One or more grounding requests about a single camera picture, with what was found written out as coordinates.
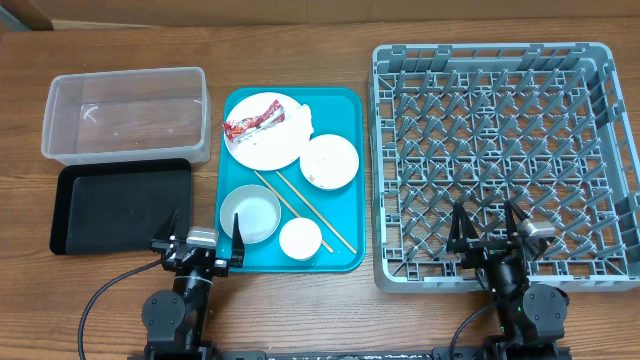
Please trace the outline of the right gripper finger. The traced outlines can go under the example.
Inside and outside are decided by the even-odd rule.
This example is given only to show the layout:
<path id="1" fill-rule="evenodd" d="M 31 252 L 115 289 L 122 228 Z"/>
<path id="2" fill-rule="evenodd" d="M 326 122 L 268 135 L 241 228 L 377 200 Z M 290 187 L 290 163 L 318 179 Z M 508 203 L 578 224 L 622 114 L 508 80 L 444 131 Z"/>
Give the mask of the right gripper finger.
<path id="1" fill-rule="evenodd" d="M 508 199 L 504 202 L 505 225 L 507 230 L 507 239 L 514 240 L 514 234 L 517 232 L 517 226 L 520 222 L 529 219 L 527 215 L 515 202 Z"/>
<path id="2" fill-rule="evenodd" d="M 448 245 L 464 245 L 469 240 L 480 239 L 461 202 L 454 203 L 451 217 L 452 224 L 447 240 Z"/>

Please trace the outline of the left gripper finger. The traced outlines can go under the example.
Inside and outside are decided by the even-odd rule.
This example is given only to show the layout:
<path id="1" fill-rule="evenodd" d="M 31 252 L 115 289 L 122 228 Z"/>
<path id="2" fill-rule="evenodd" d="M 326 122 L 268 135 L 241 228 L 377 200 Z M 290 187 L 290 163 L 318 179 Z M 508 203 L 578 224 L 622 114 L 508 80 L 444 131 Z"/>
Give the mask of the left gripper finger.
<path id="1" fill-rule="evenodd" d="M 245 246 L 239 228 L 239 214 L 234 214 L 233 230 L 232 230 L 232 260 L 243 260 L 245 255 Z"/>
<path id="2" fill-rule="evenodd" d="M 169 214 L 168 218 L 158 228 L 153 235 L 153 240 L 171 240 L 175 236 L 175 229 L 178 220 L 178 208 L 175 207 Z"/>

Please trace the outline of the grey bowl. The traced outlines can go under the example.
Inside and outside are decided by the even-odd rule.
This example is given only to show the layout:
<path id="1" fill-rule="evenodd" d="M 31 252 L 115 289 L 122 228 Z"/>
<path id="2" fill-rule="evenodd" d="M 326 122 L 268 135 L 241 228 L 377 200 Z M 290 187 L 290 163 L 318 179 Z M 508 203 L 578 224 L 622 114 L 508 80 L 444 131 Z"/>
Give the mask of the grey bowl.
<path id="1" fill-rule="evenodd" d="M 238 216 L 239 231 L 245 244 L 257 244 L 268 239 L 281 219 L 280 201 L 268 188 L 244 185 L 229 193 L 219 210 L 219 222 L 231 237 L 234 219 Z"/>

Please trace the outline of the white cup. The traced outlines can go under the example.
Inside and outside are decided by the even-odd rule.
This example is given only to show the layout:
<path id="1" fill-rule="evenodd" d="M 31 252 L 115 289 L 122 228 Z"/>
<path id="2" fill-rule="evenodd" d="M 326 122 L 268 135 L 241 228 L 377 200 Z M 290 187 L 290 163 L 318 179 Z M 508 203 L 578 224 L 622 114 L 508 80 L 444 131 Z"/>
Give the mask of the white cup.
<path id="1" fill-rule="evenodd" d="M 322 233 L 314 221 L 294 218 L 281 228 L 279 245 L 289 258 L 297 261 L 309 260 L 322 246 Z"/>

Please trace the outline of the large pink plate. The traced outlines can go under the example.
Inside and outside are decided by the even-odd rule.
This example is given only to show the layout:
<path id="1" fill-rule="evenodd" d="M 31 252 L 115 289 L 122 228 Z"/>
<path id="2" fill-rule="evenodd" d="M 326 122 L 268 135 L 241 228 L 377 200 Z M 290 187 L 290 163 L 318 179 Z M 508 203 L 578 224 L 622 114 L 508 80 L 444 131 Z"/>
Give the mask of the large pink plate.
<path id="1" fill-rule="evenodd" d="M 231 156 L 241 165 L 252 170 L 273 171 L 286 167 L 300 157 L 310 141 L 309 139 L 306 143 L 297 143 L 288 135 L 286 112 L 303 104 L 282 93 L 261 92 L 250 95 L 231 109 L 224 122 L 261 115 L 274 100 L 278 100 L 284 106 L 285 120 L 283 122 L 267 130 L 262 130 L 238 144 L 228 141 L 222 135 L 223 143 Z"/>

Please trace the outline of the red snack wrapper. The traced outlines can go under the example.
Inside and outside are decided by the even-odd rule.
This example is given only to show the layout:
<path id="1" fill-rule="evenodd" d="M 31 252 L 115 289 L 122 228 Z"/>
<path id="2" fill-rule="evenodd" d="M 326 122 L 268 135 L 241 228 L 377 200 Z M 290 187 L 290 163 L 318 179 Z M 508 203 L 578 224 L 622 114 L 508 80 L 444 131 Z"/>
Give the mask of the red snack wrapper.
<path id="1" fill-rule="evenodd" d="M 240 143 L 285 120 L 284 106 L 274 100 L 261 115 L 232 119 L 222 124 L 223 135 L 232 143 Z"/>

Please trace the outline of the pink bowl with rice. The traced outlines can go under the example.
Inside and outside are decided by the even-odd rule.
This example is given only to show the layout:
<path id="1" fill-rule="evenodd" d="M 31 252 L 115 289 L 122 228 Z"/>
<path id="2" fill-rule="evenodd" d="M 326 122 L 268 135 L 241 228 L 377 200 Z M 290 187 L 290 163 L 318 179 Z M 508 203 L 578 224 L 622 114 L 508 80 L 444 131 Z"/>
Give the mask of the pink bowl with rice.
<path id="1" fill-rule="evenodd" d="M 346 186 L 355 178 L 360 158 L 354 145 L 346 138 L 324 134 L 307 143 L 299 165 L 311 185 L 330 191 Z"/>

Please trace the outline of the white napkin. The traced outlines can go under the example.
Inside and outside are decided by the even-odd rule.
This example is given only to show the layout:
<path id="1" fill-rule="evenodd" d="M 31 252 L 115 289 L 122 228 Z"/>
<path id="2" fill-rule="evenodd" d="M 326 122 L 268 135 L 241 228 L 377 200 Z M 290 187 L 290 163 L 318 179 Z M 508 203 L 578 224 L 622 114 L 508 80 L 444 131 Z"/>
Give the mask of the white napkin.
<path id="1" fill-rule="evenodd" d="M 297 143 L 306 143 L 314 132 L 312 113 L 307 104 L 292 108 L 286 112 L 288 135 Z"/>

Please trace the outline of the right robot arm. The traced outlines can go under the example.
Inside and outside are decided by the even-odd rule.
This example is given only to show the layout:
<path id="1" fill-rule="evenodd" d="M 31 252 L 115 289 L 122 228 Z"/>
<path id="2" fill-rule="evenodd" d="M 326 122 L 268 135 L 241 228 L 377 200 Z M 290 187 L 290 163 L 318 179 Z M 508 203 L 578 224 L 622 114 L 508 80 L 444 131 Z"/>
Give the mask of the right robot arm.
<path id="1" fill-rule="evenodd" d="M 461 202 L 452 208 L 446 251 L 461 256 L 461 266 L 475 271 L 476 280 L 492 302 L 470 315 L 455 331 L 447 355 L 454 359 L 462 331 L 479 316 L 494 310 L 501 327 L 471 351 L 473 359 L 569 359 L 557 341 L 565 335 L 570 303 L 558 287 L 531 284 L 528 262 L 543 255 L 556 238 L 548 221 L 535 221 L 511 200 L 504 202 L 506 236 L 482 240 Z"/>

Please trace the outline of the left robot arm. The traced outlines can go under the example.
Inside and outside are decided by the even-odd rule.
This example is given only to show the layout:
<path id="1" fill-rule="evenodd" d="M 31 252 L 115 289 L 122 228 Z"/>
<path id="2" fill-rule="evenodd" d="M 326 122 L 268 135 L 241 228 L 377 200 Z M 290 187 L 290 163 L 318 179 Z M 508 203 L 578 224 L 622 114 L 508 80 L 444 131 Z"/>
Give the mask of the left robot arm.
<path id="1" fill-rule="evenodd" d="M 178 214 L 173 212 L 150 242 L 161 255 L 159 264 L 175 274 L 173 287 L 152 294 L 144 303 L 141 319 L 147 329 L 145 359 L 222 359 L 216 346 L 203 339 L 215 277 L 226 277 L 243 266 L 245 245 L 239 216 L 232 222 L 231 255 L 217 255 L 218 232 L 193 227 L 184 238 L 176 235 Z"/>

